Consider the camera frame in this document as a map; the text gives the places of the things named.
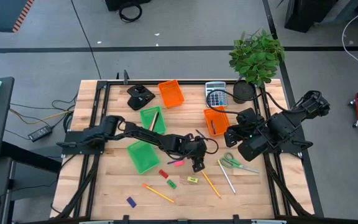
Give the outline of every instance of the white cable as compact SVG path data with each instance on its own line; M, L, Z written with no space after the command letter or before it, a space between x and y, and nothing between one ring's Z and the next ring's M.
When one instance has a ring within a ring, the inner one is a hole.
M352 55L350 52L347 51L346 47L345 47L345 41L344 41L344 36L345 36L345 31L347 29L347 27L349 26L350 23L352 23L355 19L357 19L358 16L356 16L355 18L353 18L346 26L345 29L343 29L343 33L342 33L342 46L343 49L345 49L346 53L348 53L350 56L352 56L354 59L356 59L358 61L358 58L355 57L354 55Z

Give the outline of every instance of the red eraser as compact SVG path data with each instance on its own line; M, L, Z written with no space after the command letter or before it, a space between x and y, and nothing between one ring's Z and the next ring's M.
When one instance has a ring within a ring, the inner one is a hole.
M183 165L185 165L185 161L181 160L181 161L178 161L178 162L174 162L173 165L174 166L183 166Z
M168 174L166 172L164 172L164 170L160 170L159 173L161 174L161 176L163 176L165 179L168 178Z

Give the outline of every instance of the scissors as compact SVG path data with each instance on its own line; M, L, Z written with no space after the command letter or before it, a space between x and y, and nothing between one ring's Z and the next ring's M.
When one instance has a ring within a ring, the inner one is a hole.
M221 164L227 168L240 168L240 169L245 169L251 172L255 172L255 173L259 173L259 171L251 169L247 166L242 165L237 159L234 158L233 154L231 154L230 152L227 152L224 154L224 157L220 159Z

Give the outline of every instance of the potted plant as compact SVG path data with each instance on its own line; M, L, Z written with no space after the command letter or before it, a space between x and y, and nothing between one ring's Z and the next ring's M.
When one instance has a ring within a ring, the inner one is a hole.
M252 85L262 86L272 81L271 78L276 75L277 65L280 64L278 56L284 60L284 48L280 41L273 40L265 30L258 30L248 39L243 32L241 39L234 41L234 50L229 55L232 57L230 67L240 76L234 84L233 94L242 99L250 99L254 95ZM245 102L236 98L234 101Z

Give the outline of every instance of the wooden table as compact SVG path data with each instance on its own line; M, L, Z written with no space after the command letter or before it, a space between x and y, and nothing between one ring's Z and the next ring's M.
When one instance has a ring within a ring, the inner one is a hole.
M97 80L83 80L81 82L71 130L81 131L89 126L96 82ZM123 116L127 121L141 125L139 111L133 111L127 105L129 95L126 90L129 87L114 85L111 88L106 114ZM145 108L153 106L164 108L157 85L146 85L146 87L156 97ZM203 116L203 110L206 109L204 85L181 85L180 87L184 94L185 102L181 106L162 110L167 126L166 134L186 135L193 133L197 135L195 129L198 129L208 138L209 132ZM280 80L273 80L267 85L266 89L280 105L286 105ZM232 86L228 85L227 90L232 91ZM103 102L102 96L99 99L100 105ZM252 102L239 105L233 102L232 98L228 97L227 99L229 106L226 110L242 111L246 108L254 107ZM262 99L259 101L262 114L264 114ZM271 101L269 101L269 105L272 114L280 112ZM98 111L97 123L100 120L100 114L101 110ZM228 114L228 117L231 124L236 124L234 114ZM219 151L213 155L206 154L204 161L206 168L204 171L208 174L222 198L216 196L200 172L193 173L190 160L186 160L185 165L182 167L167 165L167 162L171 159L156 148L156 153L160 158L160 165L143 175L139 175L126 151L126 147L137 140L127 138L120 141L109 141L99 162L91 219L122 220L123 215L130 215L131 220L232 219L234 214L239 214L240 218L273 218L263 157L258 156L253 161L247 162L238 153L237 147L230 149L226 147L223 136L218 136L214 139L219 143ZM215 149L213 142L206 143L210 151ZM259 174L255 174L246 170L226 169L236 189L237 193L235 195L227 184L217 163L217 159L222 157L225 152L233 153L243 164L260 171ZM282 154L281 160L289 190L302 204L303 208L313 213L313 206L301 161L290 154ZM77 190L82 161L83 156L77 155L60 172L53 201L53 207L57 210L62 210ZM175 190L168 186L167 180L158 173L160 169L163 169L169 175L169 179L177 184ZM188 182L186 180L188 176L197 177L198 184ZM174 199L175 203L170 203L145 189L142 187L142 183L149 184ZM281 193L277 186L276 191L280 213L284 214ZM128 197L134 199L137 204L136 208L131 208L127 203L126 198ZM85 214L86 198L87 193L83 197L81 215Z

